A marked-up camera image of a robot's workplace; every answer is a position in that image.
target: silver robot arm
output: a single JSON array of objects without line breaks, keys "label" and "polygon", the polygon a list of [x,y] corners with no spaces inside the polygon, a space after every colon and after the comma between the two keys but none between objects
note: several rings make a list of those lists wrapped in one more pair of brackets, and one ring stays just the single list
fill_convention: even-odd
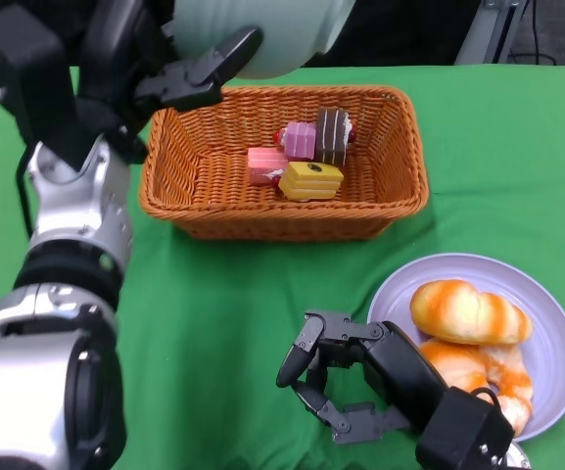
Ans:
[{"label": "silver robot arm", "polygon": [[[104,136],[80,171],[38,144],[27,173],[39,209],[25,265],[64,243],[122,277],[132,246],[130,175]],[[8,462],[1,468],[31,462],[29,468],[73,470],[116,462],[125,445],[117,333],[114,307],[75,284],[31,283],[1,299],[0,463]]]},{"label": "silver robot arm", "polygon": [[[17,183],[29,246],[0,300],[0,469],[108,469],[126,441],[116,312],[132,250],[129,166],[147,155],[137,134],[159,109],[219,103],[262,34],[246,27],[179,60],[156,0],[97,1],[75,23],[81,38],[24,1],[4,3],[0,105],[26,144]],[[75,94],[68,45],[80,42]],[[33,227],[25,176],[39,200]]]}]

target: pink cake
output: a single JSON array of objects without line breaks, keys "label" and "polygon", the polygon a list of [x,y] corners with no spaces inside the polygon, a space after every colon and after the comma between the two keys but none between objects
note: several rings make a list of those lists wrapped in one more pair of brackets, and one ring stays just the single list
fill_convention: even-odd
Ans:
[{"label": "pink cake", "polygon": [[247,151],[250,183],[270,185],[276,175],[281,175],[289,164],[284,152],[268,147],[252,147]]},{"label": "pink cake", "polygon": [[284,154],[289,160],[314,159],[316,125],[313,122],[289,122],[278,135],[279,144],[284,147]]}]

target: pastry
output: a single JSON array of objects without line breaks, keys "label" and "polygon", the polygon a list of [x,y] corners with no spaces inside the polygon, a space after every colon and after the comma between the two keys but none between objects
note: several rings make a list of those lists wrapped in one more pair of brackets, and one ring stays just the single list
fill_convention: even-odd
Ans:
[{"label": "pastry", "polygon": [[321,108],[317,115],[314,160],[343,166],[353,136],[350,114],[339,108]]},{"label": "pastry", "polygon": [[[449,387],[471,393],[494,384],[503,415],[519,436],[533,412],[533,384],[518,346],[467,346],[430,340],[419,347]],[[482,400],[491,401],[480,394]]]},{"label": "pastry", "polygon": [[251,184],[270,185],[289,164],[284,152],[267,147],[252,147],[247,152],[248,176]]},{"label": "pastry", "polygon": [[289,122],[275,133],[273,140],[284,148],[284,155],[291,161],[312,161],[316,125],[313,122]]},{"label": "pastry", "polygon": [[328,200],[336,196],[341,181],[343,174],[329,164],[290,162],[279,188],[291,200]]},{"label": "pastry", "polygon": [[453,343],[514,345],[528,340],[533,331],[531,319],[519,307],[461,280],[424,284],[412,296],[410,312],[421,331]]}]

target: basket rim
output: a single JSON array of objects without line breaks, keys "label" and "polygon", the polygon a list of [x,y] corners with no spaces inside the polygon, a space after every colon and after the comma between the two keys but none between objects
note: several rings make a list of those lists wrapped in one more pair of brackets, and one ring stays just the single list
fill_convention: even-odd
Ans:
[{"label": "basket rim", "polygon": [[141,182],[139,185],[139,203],[142,208],[149,212],[153,217],[160,219],[174,220],[178,218],[217,218],[222,212],[227,218],[244,218],[247,214],[249,218],[271,219],[279,212],[280,217],[284,214],[293,214],[293,218],[298,218],[298,212],[303,212],[306,218],[366,218],[368,212],[375,215],[377,211],[387,212],[385,218],[406,216],[413,214],[425,206],[429,198],[428,179],[423,159],[423,147],[419,134],[416,113],[410,98],[401,90],[389,85],[229,85],[223,87],[224,96],[245,95],[245,94],[286,94],[292,92],[309,94],[329,94],[332,92],[363,92],[376,94],[391,94],[400,100],[402,109],[405,112],[406,126],[408,127],[408,146],[411,155],[417,163],[417,171],[412,174],[413,194],[410,198],[392,201],[389,203],[370,203],[370,202],[342,202],[342,201],[313,201],[313,202],[291,202],[281,201],[268,204],[263,203],[239,203],[239,204],[220,204],[220,203],[192,203],[192,204],[167,204],[159,200],[154,194],[154,178],[158,161],[158,154],[162,147],[162,136],[165,130],[165,120],[176,113],[175,110],[161,110],[154,114],[151,132],[148,139],[149,155],[141,171]]}]

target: black cable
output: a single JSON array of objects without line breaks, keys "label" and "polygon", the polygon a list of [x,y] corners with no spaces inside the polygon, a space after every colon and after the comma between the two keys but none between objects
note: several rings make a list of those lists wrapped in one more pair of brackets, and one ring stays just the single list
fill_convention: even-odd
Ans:
[{"label": "black cable", "polygon": [[[510,54],[508,54],[508,57],[513,59],[513,61],[515,62],[515,64],[517,64],[517,61],[515,61],[515,58],[517,57],[535,57],[536,53],[534,52],[512,52]],[[556,59],[554,59],[552,56],[550,56],[549,54],[544,54],[543,52],[539,52],[539,56],[543,59],[548,59],[550,62],[552,62],[552,64],[554,66],[558,66],[558,62],[556,61]]]},{"label": "black cable", "polygon": [[541,60],[541,51],[539,50],[539,34],[537,33],[537,0],[533,0],[533,36],[535,37],[535,64],[538,65]]},{"label": "black cable", "polygon": [[488,387],[480,387],[471,392],[471,395],[475,397],[480,394],[487,394],[489,397],[491,397],[491,400],[493,401],[494,405],[499,408],[499,400],[497,399],[497,396],[495,395],[493,390],[491,390]]},{"label": "black cable", "polygon": [[29,198],[27,197],[27,190],[25,189],[25,171],[27,170],[27,165],[31,160],[31,156],[34,153],[34,146],[27,146],[25,148],[24,155],[19,160],[19,165],[17,166],[17,173],[15,179],[17,181],[17,191],[19,193],[19,203],[21,204],[21,211],[24,215],[25,232],[27,233],[27,240],[31,238],[31,234],[34,233],[34,229],[31,224],[31,212],[29,211]]}]

